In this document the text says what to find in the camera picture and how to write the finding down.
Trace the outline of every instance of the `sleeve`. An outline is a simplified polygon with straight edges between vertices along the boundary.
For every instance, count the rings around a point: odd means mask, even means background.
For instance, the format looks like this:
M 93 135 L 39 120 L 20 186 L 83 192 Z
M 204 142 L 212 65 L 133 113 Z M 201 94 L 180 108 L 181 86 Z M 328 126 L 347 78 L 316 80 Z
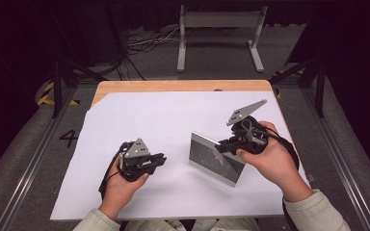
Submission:
M 291 203 L 284 200 L 287 213 L 299 230 L 347 231 L 350 230 L 341 214 L 320 191 L 306 200 Z
M 75 231 L 118 231 L 119 224 L 109 219 L 98 209 L 91 210 L 87 216 L 73 229 Z

